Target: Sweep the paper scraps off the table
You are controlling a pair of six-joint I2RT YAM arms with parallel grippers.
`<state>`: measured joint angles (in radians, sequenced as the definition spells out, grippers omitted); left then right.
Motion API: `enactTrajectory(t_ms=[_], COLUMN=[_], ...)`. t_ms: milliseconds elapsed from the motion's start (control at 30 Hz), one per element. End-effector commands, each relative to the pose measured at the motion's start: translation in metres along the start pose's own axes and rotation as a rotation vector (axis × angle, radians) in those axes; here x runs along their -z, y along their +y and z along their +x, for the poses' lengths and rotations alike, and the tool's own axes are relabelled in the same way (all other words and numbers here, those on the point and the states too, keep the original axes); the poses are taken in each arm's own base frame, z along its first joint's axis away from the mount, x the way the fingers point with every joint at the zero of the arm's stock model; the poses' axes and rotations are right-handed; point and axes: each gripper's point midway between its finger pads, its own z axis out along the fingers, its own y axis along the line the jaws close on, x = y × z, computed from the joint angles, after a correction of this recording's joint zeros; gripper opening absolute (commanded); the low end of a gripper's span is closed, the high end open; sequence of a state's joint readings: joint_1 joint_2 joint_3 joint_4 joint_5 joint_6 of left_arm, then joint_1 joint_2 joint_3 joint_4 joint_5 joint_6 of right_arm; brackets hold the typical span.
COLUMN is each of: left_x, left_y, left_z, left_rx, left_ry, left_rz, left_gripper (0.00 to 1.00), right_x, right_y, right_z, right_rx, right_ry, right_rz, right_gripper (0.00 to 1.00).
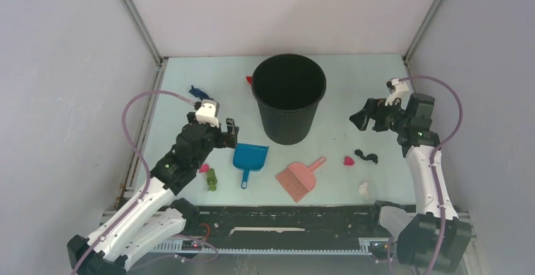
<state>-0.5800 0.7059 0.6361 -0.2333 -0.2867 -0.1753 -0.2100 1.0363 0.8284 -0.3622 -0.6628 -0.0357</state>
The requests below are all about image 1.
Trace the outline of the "magenta paper scrap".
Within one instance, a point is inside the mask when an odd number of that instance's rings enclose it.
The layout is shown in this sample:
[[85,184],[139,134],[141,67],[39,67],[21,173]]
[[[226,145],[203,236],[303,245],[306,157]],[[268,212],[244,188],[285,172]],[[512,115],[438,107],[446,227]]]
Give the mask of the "magenta paper scrap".
[[355,161],[354,159],[352,159],[351,157],[349,156],[345,156],[344,157],[344,160],[343,160],[343,165],[346,166],[346,167],[351,167],[355,164]]

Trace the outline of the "white paper scrap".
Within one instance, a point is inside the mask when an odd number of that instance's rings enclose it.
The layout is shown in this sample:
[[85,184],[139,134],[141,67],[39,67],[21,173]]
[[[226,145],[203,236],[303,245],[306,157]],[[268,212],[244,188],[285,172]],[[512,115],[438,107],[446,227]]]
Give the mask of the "white paper scrap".
[[369,183],[367,181],[362,182],[358,186],[358,192],[365,200],[369,200],[370,199]]

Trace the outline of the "pink hand brush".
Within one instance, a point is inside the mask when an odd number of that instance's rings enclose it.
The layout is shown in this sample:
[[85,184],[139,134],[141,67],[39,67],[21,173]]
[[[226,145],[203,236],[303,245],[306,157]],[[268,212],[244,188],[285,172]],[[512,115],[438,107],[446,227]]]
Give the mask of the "pink hand brush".
[[327,158],[321,156],[309,166],[299,162],[292,163],[279,172],[275,176],[275,179],[292,200],[295,203],[299,203],[315,188],[316,177],[314,172],[325,164],[326,161]]

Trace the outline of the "black plastic trash bin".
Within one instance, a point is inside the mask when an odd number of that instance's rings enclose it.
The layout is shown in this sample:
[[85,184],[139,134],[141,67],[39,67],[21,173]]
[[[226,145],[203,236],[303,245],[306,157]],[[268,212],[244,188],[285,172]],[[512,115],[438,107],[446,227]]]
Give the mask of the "black plastic trash bin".
[[277,144],[303,141],[327,88],[326,75],[312,59],[279,54],[252,73],[251,89],[267,137]]

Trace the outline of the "blue plastic dustpan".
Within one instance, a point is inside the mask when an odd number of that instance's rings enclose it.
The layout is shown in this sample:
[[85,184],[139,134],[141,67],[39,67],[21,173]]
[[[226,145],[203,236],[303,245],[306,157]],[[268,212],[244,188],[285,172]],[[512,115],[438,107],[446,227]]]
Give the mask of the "blue plastic dustpan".
[[233,166],[241,171],[240,187],[246,189],[250,172],[260,171],[268,155],[268,146],[238,143],[233,155]]

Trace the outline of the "black paper scrap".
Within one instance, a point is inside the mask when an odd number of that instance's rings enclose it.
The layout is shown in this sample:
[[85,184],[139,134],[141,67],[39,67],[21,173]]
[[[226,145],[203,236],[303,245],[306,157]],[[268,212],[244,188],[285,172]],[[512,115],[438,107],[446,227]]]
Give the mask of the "black paper scrap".
[[369,154],[366,155],[362,150],[356,149],[356,150],[354,150],[354,154],[357,157],[359,157],[360,159],[362,159],[364,161],[371,161],[376,165],[379,162],[379,157],[375,153],[369,153]]

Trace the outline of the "pink paper scrap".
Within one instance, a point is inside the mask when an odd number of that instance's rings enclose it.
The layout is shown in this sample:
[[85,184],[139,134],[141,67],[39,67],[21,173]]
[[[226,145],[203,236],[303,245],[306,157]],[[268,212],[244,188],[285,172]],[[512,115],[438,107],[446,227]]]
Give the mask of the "pink paper scrap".
[[203,164],[201,168],[199,169],[199,173],[208,173],[210,171],[210,167],[208,164]]

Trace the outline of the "green paper scrap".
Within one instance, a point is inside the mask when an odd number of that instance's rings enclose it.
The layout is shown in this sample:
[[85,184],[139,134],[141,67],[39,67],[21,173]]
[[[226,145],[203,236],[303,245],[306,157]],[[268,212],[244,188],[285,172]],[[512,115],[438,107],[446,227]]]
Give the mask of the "green paper scrap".
[[206,181],[208,185],[208,191],[216,191],[217,190],[217,177],[215,170],[213,168],[209,168],[206,172]]

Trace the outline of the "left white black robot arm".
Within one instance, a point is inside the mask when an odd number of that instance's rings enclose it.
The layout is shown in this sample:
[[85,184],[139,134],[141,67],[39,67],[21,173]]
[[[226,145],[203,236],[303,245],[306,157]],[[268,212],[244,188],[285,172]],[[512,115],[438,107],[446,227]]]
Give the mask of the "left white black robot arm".
[[215,148],[236,148],[239,128],[226,120],[227,130],[201,122],[194,113],[175,144],[150,171],[145,184],[106,223],[87,237],[67,244],[73,274],[126,274],[142,256],[172,235],[192,235],[199,210],[177,195],[196,178]]

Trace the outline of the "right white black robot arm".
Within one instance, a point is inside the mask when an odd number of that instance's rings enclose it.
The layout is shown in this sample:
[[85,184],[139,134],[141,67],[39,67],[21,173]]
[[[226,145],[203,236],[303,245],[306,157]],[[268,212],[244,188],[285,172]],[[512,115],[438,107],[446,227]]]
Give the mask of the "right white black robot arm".
[[473,234],[471,225],[459,219],[443,185],[440,138],[430,129],[434,104],[434,97],[422,93],[411,94],[406,108],[400,98],[393,103],[369,98],[349,120],[361,131],[374,120],[375,132],[395,132],[414,185],[416,214],[405,216],[398,206],[382,202],[367,218],[369,232],[389,232],[401,264],[422,269],[432,265],[435,272],[452,273]]

